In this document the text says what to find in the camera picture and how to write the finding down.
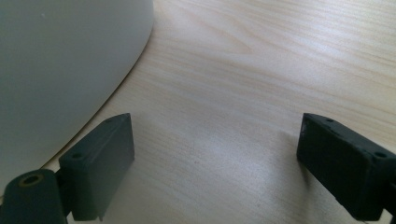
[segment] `screw hole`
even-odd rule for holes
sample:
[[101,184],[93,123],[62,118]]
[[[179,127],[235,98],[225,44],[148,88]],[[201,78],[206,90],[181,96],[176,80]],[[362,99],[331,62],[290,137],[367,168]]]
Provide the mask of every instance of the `screw hole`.
[[75,153],[75,154],[72,155],[72,158],[73,158],[73,159],[79,159],[79,158],[81,158],[81,157],[82,157],[82,154],[81,154],[81,153]]
[[376,152],[376,153],[374,153],[377,157],[379,157],[379,158],[386,158],[387,157],[387,155],[385,155],[384,153],[382,153],[382,152]]
[[38,174],[38,175],[28,175],[24,178],[21,179],[20,181],[20,187],[31,187],[37,183],[39,183],[42,179],[44,178],[43,175]]

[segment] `black plastic part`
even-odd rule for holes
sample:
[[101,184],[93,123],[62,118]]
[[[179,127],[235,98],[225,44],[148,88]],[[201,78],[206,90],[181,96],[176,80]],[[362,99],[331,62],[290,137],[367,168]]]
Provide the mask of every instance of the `black plastic part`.
[[396,183],[395,179],[388,185],[386,197],[384,200],[385,208],[394,216],[396,216]]
[[73,183],[67,182],[62,176],[62,170],[55,173],[56,181],[58,183],[59,194],[61,195],[64,215],[67,217],[76,205],[76,190]]
[[0,223],[66,223],[54,173],[36,170],[12,180],[6,187]]
[[62,179],[73,183],[76,193],[73,218],[102,218],[133,160],[129,114],[103,121],[62,155]]
[[350,215],[379,220],[395,175],[393,153],[335,120],[304,114],[297,157]]

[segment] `wooden table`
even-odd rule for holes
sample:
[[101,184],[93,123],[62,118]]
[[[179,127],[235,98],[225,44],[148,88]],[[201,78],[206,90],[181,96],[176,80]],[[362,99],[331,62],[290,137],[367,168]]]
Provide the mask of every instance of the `wooden table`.
[[74,140],[132,115],[135,161],[104,223],[359,223],[304,179],[297,141],[310,112],[396,152],[396,3],[154,0],[154,11],[140,60]]

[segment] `white round object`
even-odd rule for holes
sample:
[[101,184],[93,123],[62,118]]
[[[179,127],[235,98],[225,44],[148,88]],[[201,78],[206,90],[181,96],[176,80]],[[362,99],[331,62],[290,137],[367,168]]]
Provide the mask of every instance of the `white round object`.
[[0,2],[1,192],[94,115],[133,67],[152,23],[151,0]]

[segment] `wood grain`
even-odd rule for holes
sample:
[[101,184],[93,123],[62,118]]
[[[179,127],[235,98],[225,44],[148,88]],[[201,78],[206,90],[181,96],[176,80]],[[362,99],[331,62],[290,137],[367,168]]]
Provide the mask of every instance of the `wood grain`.
[[75,139],[132,114],[135,162],[104,223],[358,223],[299,165],[298,134],[317,113],[396,152],[396,4],[154,7],[145,52]]

